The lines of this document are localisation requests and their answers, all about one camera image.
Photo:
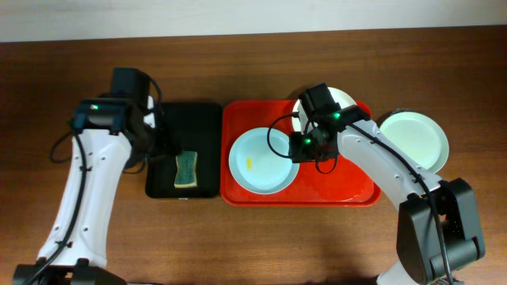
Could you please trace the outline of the green yellow sponge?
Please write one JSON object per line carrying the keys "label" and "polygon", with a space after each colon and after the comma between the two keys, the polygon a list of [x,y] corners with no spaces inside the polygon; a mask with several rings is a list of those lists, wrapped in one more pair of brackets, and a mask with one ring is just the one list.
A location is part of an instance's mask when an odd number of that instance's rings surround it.
{"label": "green yellow sponge", "polygon": [[197,152],[195,151],[183,151],[176,156],[177,173],[173,183],[175,188],[197,186],[196,163]]}

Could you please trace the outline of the light blue plate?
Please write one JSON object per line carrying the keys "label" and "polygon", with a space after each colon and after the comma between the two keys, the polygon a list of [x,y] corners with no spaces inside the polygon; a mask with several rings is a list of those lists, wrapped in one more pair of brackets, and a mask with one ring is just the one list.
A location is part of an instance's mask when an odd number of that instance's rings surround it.
{"label": "light blue plate", "polygon": [[257,127],[240,135],[232,144],[228,166],[234,180],[248,192],[273,195],[285,190],[297,177],[299,164],[288,155],[288,136],[277,129]]}

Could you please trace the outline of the pale green plate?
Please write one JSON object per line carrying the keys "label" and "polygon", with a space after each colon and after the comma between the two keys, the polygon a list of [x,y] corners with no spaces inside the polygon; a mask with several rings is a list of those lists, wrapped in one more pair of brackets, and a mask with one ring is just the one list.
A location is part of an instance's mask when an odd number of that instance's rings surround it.
{"label": "pale green plate", "polygon": [[379,121],[379,129],[424,169],[437,173],[448,160],[450,147],[443,129],[430,117],[397,109]]}

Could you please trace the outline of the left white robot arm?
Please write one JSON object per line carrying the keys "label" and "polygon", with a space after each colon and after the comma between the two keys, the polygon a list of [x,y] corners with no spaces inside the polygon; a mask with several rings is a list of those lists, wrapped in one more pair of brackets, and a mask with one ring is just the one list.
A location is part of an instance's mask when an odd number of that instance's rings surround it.
{"label": "left white robot arm", "polygon": [[120,177],[149,153],[160,131],[153,97],[84,100],[69,123],[71,167],[59,212],[35,264],[19,264],[15,284],[123,284],[106,270],[109,220]]}

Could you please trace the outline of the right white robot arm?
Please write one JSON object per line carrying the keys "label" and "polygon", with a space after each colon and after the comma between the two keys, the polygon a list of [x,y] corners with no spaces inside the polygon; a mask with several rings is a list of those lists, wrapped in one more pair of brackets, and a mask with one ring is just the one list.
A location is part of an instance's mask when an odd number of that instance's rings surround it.
{"label": "right white robot arm", "polygon": [[404,154],[358,106],[299,110],[304,162],[342,155],[364,171],[398,212],[397,261],[376,284],[454,284],[452,273],[483,258],[475,193]]}

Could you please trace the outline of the black rectangular tray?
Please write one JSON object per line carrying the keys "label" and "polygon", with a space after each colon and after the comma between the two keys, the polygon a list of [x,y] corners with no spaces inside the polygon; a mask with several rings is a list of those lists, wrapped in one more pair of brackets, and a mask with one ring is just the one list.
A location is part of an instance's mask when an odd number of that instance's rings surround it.
{"label": "black rectangular tray", "polygon": [[[153,199],[210,199],[219,194],[222,107],[215,102],[162,104],[145,193]],[[175,188],[176,156],[196,153],[196,186]]]}

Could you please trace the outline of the red plastic tray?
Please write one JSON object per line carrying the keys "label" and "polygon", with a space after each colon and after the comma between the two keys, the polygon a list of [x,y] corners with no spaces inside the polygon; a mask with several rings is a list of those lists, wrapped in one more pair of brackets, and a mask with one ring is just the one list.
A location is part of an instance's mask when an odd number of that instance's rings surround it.
{"label": "red plastic tray", "polygon": [[236,207],[367,207],[381,190],[352,162],[339,158],[332,173],[321,174],[312,163],[299,167],[286,189],[259,195],[245,190],[232,177],[228,158],[234,141],[246,131],[269,127],[278,117],[292,112],[290,100],[234,101],[223,110],[220,195]]}

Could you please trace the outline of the white plate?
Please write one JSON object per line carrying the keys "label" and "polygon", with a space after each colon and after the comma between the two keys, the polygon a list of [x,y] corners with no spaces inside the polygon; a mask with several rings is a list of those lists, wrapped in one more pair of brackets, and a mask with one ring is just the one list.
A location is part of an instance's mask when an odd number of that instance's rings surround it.
{"label": "white plate", "polygon": [[[330,95],[333,100],[340,105],[341,108],[347,108],[351,105],[356,105],[356,102],[344,91],[329,87]],[[305,128],[305,124],[308,121],[307,115],[303,112],[303,107],[301,106],[300,99],[295,101],[295,104],[292,108],[293,112],[297,113],[297,117],[292,118],[292,129],[295,132],[302,132]]]}

